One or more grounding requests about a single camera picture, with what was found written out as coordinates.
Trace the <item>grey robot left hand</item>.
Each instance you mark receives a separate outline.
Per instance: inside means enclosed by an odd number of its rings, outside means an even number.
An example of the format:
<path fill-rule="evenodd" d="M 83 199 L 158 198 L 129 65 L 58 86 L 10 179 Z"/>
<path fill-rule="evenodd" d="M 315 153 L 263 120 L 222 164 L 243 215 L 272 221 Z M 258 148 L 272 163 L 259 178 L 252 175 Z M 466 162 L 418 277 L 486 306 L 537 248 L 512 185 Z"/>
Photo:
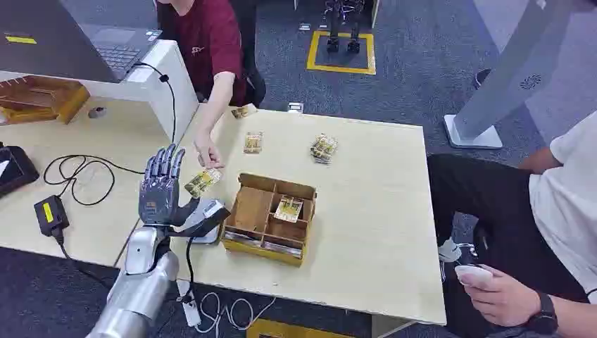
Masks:
<path fill-rule="evenodd" d="M 196 210 L 199 200 L 179 205 L 179 177 L 185 150 L 170 144 L 150 157 L 139 189 L 138 211 L 146 225 L 182 226 Z"/>

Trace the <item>person's hand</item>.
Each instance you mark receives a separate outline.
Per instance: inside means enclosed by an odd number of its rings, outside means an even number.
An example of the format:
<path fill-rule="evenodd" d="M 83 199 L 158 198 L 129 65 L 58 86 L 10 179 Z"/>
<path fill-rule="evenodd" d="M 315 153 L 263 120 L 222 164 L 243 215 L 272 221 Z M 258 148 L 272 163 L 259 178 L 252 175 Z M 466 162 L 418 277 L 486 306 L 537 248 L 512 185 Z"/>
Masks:
<path fill-rule="evenodd" d="M 219 169 L 225 167 L 220 152 L 211 139 L 209 132 L 197 132 L 194 138 L 194 148 L 196 149 L 197 158 L 202 167 L 207 169 Z"/>
<path fill-rule="evenodd" d="M 495 325 L 514 327 L 525 324 L 541 310 L 537 292 L 510 275 L 483 265 L 492 273 L 490 280 L 479 280 L 474 275 L 462 275 L 459 280 L 471 298 L 473 307 Z"/>

